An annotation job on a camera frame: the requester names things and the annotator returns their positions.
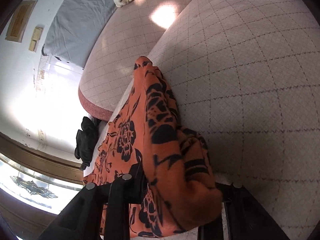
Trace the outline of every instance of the white wall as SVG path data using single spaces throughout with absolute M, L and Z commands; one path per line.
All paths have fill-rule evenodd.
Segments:
M 49 143 L 47 146 L 40 145 L 35 122 L 35 115 L 37 115 L 35 81 L 41 48 L 62 2 L 63 0 L 37 0 L 22 43 L 4 39 L 9 23 L 0 35 L 0 131 L 29 147 L 75 161 L 72 150 L 65 147 L 58 149 L 60 144 L 57 142 L 51 146 Z M 43 27 L 44 31 L 37 52 L 34 53 L 29 51 L 28 47 L 36 26 Z

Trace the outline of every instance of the silver screw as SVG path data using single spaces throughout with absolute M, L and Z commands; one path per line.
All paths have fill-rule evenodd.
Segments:
M 123 180 L 129 180 L 129 179 L 131 179 L 132 178 L 132 176 L 130 175 L 130 174 L 124 174 L 123 176 L 122 176 L 122 179 Z
M 90 189 L 93 189 L 95 186 L 96 185 L 94 183 L 90 182 L 85 187 L 90 190 Z

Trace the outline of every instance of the bright light spot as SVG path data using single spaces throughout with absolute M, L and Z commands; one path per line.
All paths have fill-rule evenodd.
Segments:
M 172 5 L 160 5 L 150 16 L 155 24 L 164 29 L 168 29 L 176 17 L 175 9 Z

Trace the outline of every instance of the orange cloth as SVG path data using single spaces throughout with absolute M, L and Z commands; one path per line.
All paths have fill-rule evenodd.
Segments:
M 207 156 L 204 138 L 178 126 L 176 100 L 158 67 L 137 59 L 127 102 L 99 148 L 93 172 L 84 182 L 113 182 L 142 161 L 148 190 L 130 205 L 130 237 L 165 237 L 214 220 L 222 194 Z M 105 223 L 102 215 L 101 233 Z

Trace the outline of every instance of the sofa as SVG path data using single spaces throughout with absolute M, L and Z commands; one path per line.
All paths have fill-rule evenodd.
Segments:
M 89 114 L 116 114 L 139 56 L 171 84 L 181 124 L 205 137 L 217 179 L 243 184 L 290 239 L 306 240 L 320 220 L 320 26 L 302 0 L 117 9 L 80 81 Z

